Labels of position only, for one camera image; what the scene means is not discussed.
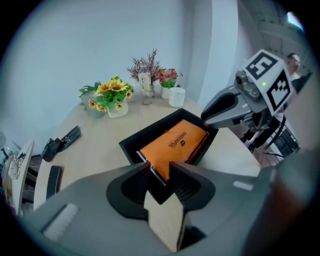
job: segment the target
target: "black tray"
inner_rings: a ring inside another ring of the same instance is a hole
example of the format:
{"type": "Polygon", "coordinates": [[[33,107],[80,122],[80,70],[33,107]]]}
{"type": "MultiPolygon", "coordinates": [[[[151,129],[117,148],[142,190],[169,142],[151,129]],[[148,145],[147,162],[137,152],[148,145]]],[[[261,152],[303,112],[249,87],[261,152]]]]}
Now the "black tray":
{"type": "Polygon", "coordinates": [[[197,165],[204,157],[212,141],[216,137],[218,129],[205,127],[203,120],[183,108],[178,109],[172,114],[160,119],[159,121],[119,142],[119,145],[130,164],[133,165],[142,163],[143,160],[137,154],[137,151],[154,141],[165,131],[179,123],[182,119],[187,120],[188,122],[201,127],[208,132],[208,138],[189,162],[190,165],[197,165]]]}

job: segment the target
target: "glass bottle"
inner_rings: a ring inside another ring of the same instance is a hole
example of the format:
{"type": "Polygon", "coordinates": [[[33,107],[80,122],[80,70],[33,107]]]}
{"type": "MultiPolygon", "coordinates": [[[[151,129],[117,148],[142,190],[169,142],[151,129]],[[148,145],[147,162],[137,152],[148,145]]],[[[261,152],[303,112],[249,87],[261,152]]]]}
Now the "glass bottle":
{"type": "Polygon", "coordinates": [[[147,64],[142,63],[138,73],[140,92],[142,97],[142,104],[149,105],[152,103],[152,85],[151,85],[151,74],[147,69],[147,64]]]}

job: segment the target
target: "orange package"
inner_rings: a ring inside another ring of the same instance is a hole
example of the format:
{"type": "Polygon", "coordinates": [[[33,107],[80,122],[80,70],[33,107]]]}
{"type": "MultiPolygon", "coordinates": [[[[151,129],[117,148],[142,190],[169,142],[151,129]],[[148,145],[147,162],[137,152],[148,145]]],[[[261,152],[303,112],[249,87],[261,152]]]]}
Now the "orange package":
{"type": "Polygon", "coordinates": [[[189,163],[207,136],[205,130],[183,119],[137,153],[168,181],[169,162],[189,163]]]}

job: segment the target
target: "white wall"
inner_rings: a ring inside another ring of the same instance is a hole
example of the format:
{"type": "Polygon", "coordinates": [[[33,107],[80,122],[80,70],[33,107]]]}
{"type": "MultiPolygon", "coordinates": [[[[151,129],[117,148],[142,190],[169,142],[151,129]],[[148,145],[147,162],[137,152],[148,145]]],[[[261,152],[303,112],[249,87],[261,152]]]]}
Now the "white wall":
{"type": "Polygon", "coordinates": [[[196,0],[192,39],[192,57],[186,95],[199,100],[208,66],[212,35],[212,0],[196,0]]]}
{"type": "Polygon", "coordinates": [[[212,0],[209,58],[198,100],[203,107],[228,84],[236,53],[237,34],[237,0],[212,0]]]}
{"type": "Polygon", "coordinates": [[[231,74],[226,86],[234,83],[235,73],[243,67],[245,60],[250,59],[257,51],[265,48],[265,43],[260,31],[252,19],[250,13],[238,0],[238,33],[236,50],[233,60],[231,74]]]}
{"type": "Polygon", "coordinates": [[[8,144],[32,138],[40,152],[79,102],[78,89],[115,74],[128,80],[131,57],[153,48],[163,67],[188,73],[192,19],[183,0],[43,2],[1,67],[0,130],[8,144]]]}

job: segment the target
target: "white cup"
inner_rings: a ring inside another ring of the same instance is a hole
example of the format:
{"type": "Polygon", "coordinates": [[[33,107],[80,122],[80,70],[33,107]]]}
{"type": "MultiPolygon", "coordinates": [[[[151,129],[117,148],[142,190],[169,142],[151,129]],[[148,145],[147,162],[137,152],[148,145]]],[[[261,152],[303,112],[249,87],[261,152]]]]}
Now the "white cup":
{"type": "Polygon", "coordinates": [[[181,108],[185,103],[186,90],[180,87],[170,88],[169,105],[174,108],[181,108]]]}

